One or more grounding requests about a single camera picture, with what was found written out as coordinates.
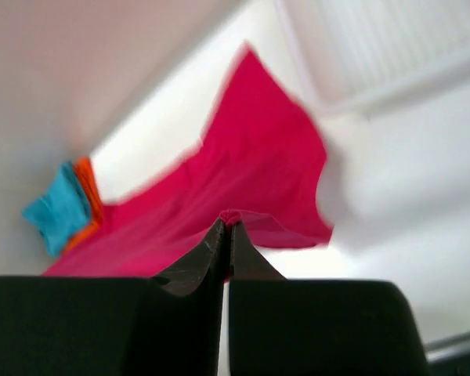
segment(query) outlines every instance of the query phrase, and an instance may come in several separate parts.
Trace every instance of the pink cloth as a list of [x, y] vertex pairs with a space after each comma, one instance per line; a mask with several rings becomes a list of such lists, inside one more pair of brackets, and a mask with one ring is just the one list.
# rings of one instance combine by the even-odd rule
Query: pink cloth
[[241, 215], [263, 247], [327, 243], [331, 228], [316, 209], [325, 161], [309, 116], [247, 51], [201, 148], [145, 192], [105, 206], [99, 232], [45, 275], [151, 277], [198, 244], [220, 213], [231, 222]]

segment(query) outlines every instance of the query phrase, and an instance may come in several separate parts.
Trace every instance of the folded cloth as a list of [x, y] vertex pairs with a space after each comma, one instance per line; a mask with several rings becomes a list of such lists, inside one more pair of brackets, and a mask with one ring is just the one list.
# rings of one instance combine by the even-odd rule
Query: folded cloth
[[89, 224], [90, 203], [70, 162], [59, 167], [45, 194], [23, 210], [23, 217], [37, 227], [52, 257], [59, 256], [68, 239]]
[[68, 252], [83, 240], [90, 237], [99, 229], [101, 223], [103, 223], [103, 203], [99, 197], [99, 191], [97, 190], [96, 179], [94, 178], [94, 171], [92, 170], [89, 157], [79, 159], [73, 164], [73, 170], [89, 200], [92, 217], [90, 223], [73, 235], [68, 241], [63, 249], [63, 253]]
[[305, 248], [331, 239], [316, 206], [322, 139], [252, 51], [239, 60], [202, 141], [146, 191], [105, 205], [100, 230], [44, 275], [151, 277], [198, 244], [227, 209], [241, 215], [255, 245]]

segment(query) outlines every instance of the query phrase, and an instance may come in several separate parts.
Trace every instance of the blue cloth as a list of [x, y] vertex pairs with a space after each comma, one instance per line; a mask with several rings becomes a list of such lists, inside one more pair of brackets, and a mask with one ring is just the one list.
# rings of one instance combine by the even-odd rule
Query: blue cloth
[[23, 217], [37, 227], [52, 257], [90, 223], [91, 206], [70, 162], [59, 167], [45, 194], [23, 210]]

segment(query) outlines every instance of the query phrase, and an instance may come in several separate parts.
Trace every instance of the white surface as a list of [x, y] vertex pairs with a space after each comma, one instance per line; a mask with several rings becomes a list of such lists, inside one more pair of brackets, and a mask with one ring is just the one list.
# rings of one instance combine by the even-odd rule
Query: white surface
[[[198, 141], [221, 80], [244, 39], [289, 92], [309, 100], [303, 97], [273, 3], [250, 2], [92, 154], [105, 200], [122, 199], [153, 182]], [[55, 127], [47, 127], [49, 122], [66, 121], [60, 115], [63, 111], [53, 110], [56, 105], [45, 105], [62, 101], [63, 95], [56, 95], [50, 81], [30, 81], [26, 68], [8, 69], [0, 64], [0, 127], [12, 128], [6, 128], [7, 133], [0, 128], [0, 145], [16, 150], [24, 143], [9, 164], [30, 158], [27, 168], [37, 166], [39, 175], [46, 176], [46, 160], [61, 158], [70, 149], [58, 147], [63, 137], [58, 138]], [[10, 86], [4, 85], [9, 71], [20, 76]], [[15, 110], [8, 112], [5, 103]], [[425, 341], [470, 330], [470, 83], [392, 112], [371, 114], [369, 119], [327, 119], [320, 126], [331, 156], [319, 192], [321, 208], [337, 223], [331, 246], [263, 253], [288, 277], [395, 281], [410, 299]], [[45, 149], [34, 148], [34, 136], [21, 128], [23, 122], [42, 127], [42, 137], [49, 141], [39, 145]], [[10, 156], [0, 154], [6, 160]], [[20, 178], [23, 169], [14, 171], [13, 176], [0, 178], [0, 273], [36, 273], [46, 261], [37, 254], [38, 237], [19, 225], [19, 210], [37, 193], [42, 179], [30, 181], [31, 188], [4, 189], [4, 182], [27, 181]], [[26, 251], [18, 255], [18, 249]], [[219, 374], [227, 374], [225, 315], [226, 311]]]
[[279, 0], [298, 71], [322, 112], [470, 75], [470, 0]]
[[0, 1], [0, 274], [52, 262], [21, 208], [238, 2]]

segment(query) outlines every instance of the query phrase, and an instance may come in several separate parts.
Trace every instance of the orange cloth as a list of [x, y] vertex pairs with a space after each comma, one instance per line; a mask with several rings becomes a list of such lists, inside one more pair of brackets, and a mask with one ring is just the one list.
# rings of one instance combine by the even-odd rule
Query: orange cloth
[[91, 160], [89, 157], [83, 157], [73, 165], [73, 171], [77, 176], [78, 181], [84, 188], [85, 195], [91, 205], [91, 222], [78, 231], [66, 244], [63, 253], [68, 252], [74, 246], [81, 243], [84, 239], [95, 233], [101, 223], [103, 223], [103, 203], [99, 198], [96, 180], [94, 179], [94, 172], [92, 170]]

